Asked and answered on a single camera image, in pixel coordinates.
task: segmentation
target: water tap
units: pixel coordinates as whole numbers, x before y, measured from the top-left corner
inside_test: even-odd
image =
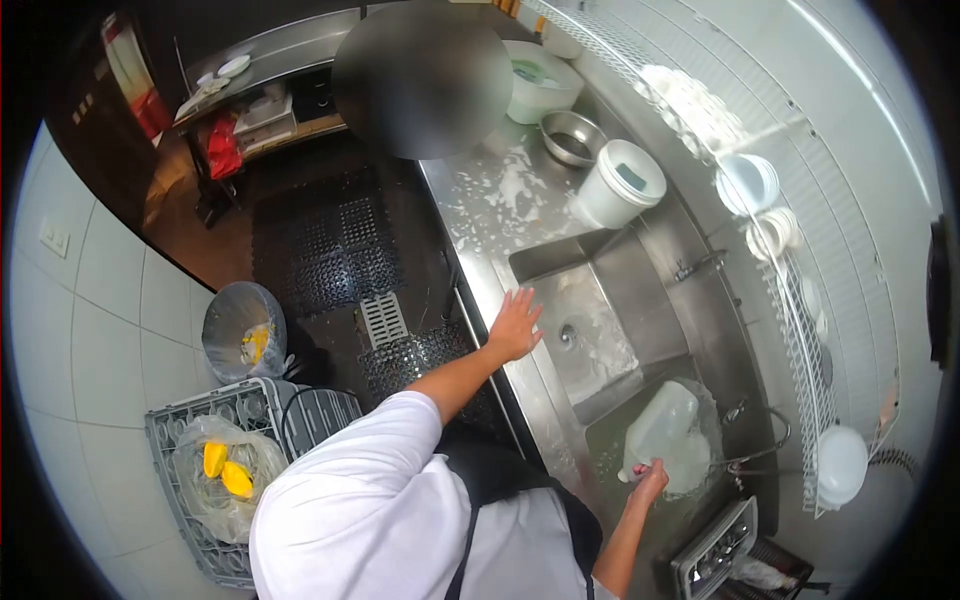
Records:
[[[691,275],[699,271],[700,268],[706,264],[712,264],[713,268],[719,271],[720,267],[723,267],[723,261],[725,258],[727,258],[726,250],[715,250],[713,252],[709,252],[706,256],[704,256],[703,258],[701,258],[691,266],[681,268],[676,274],[673,275],[673,278],[676,279],[677,281],[684,281],[685,279],[688,279]]]

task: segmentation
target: sink drain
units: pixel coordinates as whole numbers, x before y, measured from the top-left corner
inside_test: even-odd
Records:
[[[566,323],[560,328],[560,344],[564,349],[572,349],[577,344],[577,330]]]

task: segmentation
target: white plastic bottle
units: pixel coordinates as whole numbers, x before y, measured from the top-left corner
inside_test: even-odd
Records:
[[[676,381],[663,383],[650,404],[627,428],[623,468],[616,474],[620,481],[631,481],[634,466],[649,465],[654,458],[670,456],[677,442],[686,437],[697,417],[698,406],[697,397],[684,385]]]

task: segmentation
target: red bag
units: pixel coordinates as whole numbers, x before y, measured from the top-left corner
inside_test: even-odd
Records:
[[[243,156],[233,137],[233,125],[236,119],[229,112],[217,117],[206,143],[206,161],[210,165],[210,178],[219,180],[240,170]]]

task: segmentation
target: black cable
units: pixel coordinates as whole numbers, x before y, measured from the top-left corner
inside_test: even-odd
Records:
[[[339,392],[341,394],[347,394],[347,395],[353,396],[358,402],[360,401],[360,398],[358,398],[357,395],[354,394],[353,392],[346,392],[344,390],[334,390],[333,388],[327,388],[325,386],[311,386],[309,388],[303,388],[302,390],[297,390],[296,392],[294,392],[294,394],[287,399],[287,403],[283,407],[283,411],[280,414],[280,431],[279,431],[280,447],[283,449],[284,454],[287,455],[287,458],[290,460],[291,463],[293,463],[297,459],[294,456],[293,449],[289,445],[287,445],[287,415],[290,413],[290,406],[293,405],[294,400],[301,394],[306,394],[307,392],[318,392],[318,391],[333,392],[333,393]]]

